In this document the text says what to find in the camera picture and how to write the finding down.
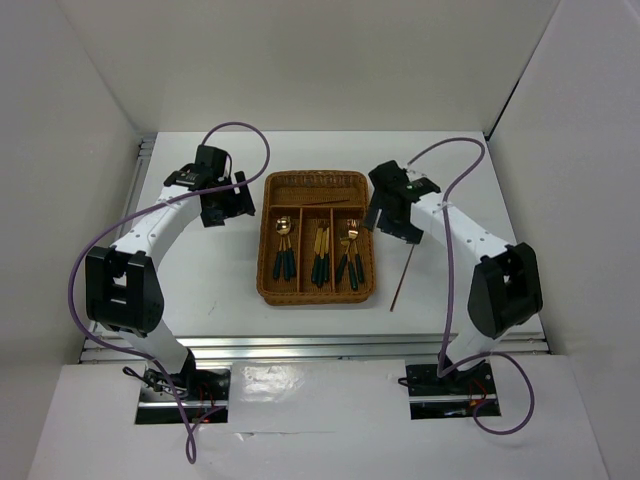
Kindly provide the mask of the gold knife green handle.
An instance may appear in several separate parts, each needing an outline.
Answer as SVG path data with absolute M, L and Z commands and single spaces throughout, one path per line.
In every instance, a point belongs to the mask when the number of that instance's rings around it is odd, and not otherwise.
M 327 262 L 328 262 L 328 246 L 329 243 L 329 229 L 325 228 L 321 232 L 320 251 L 317 255 L 316 266 L 314 267 L 314 284 L 318 288 L 322 288 L 327 281 Z
M 317 228 L 315 242 L 314 242 L 314 263 L 311 273 L 311 282 L 314 285 L 318 285 L 319 282 L 319 269 L 320 269 L 320 253 L 322 251 L 322 238 L 324 229 L 322 227 Z

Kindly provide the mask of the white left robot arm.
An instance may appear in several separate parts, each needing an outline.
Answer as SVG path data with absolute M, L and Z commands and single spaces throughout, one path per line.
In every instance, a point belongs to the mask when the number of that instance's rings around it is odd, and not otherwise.
M 164 296 L 156 268 L 184 229 L 195 219 L 205 228 L 229 218 L 254 215 L 246 186 L 198 195 L 214 187 L 246 180 L 231 173 L 228 152 L 200 145 L 193 163 L 171 173 L 156 201 L 157 210 L 111 246 L 94 246 L 85 258 L 87 316 L 117 333 L 131 347 L 160 361 L 166 372 L 162 386 L 176 399 L 193 395 L 201 383 L 216 377 L 196 369 L 193 353 L 182 345 L 163 321 Z M 181 200 L 186 193 L 193 197 Z

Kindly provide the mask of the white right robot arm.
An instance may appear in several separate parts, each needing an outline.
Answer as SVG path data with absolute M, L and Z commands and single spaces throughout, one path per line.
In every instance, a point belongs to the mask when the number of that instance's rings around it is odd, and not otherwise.
M 413 179 L 394 160 L 369 173 L 374 192 L 364 225 L 419 244 L 430 236 L 446 249 L 447 313 L 436 379 L 460 391 L 515 326 L 543 307 L 538 262 L 525 242 L 491 234 L 426 177 Z

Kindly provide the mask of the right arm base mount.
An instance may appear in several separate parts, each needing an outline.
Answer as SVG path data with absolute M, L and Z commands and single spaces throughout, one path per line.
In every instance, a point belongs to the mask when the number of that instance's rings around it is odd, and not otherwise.
M 501 415 L 491 366 L 483 362 L 470 371 L 438 378 L 436 364 L 407 365 L 397 383 L 409 395 L 412 420 L 470 418 Z

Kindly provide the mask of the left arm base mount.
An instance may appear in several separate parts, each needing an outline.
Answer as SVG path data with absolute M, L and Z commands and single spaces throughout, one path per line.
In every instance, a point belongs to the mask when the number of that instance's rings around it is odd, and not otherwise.
M 169 425 L 182 422 L 176 400 L 166 379 L 152 369 L 139 374 L 131 367 L 123 374 L 139 380 L 139 394 L 135 423 L 137 425 Z M 204 380 L 186 387 L 178 378 L 174 383 L 190 424 L 223 424 L 228 422 L 231 372 L 228 369 L 207 371 Z

